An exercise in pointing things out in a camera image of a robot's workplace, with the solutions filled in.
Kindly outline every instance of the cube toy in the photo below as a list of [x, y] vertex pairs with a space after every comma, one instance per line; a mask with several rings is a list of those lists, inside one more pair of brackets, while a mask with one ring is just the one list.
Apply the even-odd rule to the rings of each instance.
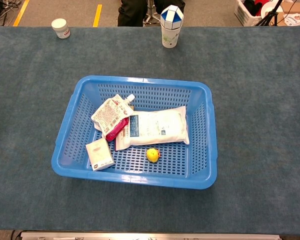
[[184, 14], [179, 7], [170, 5], [161, 13], [160, 22], [165, 29], [174, 30], [182, 26]]

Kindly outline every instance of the black pants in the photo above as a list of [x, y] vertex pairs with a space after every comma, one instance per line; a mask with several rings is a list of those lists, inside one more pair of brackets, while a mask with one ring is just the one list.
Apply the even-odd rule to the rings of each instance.
[[[147, 0], [121, 0], [121, 2], [118, 27], [142, 27], [148, 10]], [[186, 4], [183, 0], [154, 0], [154, 5], [156, 12], [161, 14], [170, 5], [176, 5], [184, 12]]]

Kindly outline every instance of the white jar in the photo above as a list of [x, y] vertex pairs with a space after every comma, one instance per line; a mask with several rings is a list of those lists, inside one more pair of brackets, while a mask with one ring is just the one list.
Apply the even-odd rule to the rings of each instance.
[[70, 36], [67, 21], [63, 18], [57, 18], [52, 21], [51, 27], [60, 39], [66, 39]]

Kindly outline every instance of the yellow toy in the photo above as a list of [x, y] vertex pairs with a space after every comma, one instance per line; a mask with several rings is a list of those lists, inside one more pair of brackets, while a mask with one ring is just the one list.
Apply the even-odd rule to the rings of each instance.
[[151, 163], [156, 163], [158, 162], [158, 159], [160, 158], [160, 152], [158, 149], [155, 148], [150, 148], [146, 151], [146, 158], [149, 160]]

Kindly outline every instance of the white crate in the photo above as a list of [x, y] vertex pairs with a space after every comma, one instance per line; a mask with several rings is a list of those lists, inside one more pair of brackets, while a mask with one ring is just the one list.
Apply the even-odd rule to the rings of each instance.
[[234, 14], [244, 27], [254, 26], [262, 19], [261, 16], [252, 16], [241, 0], [235, 0]]

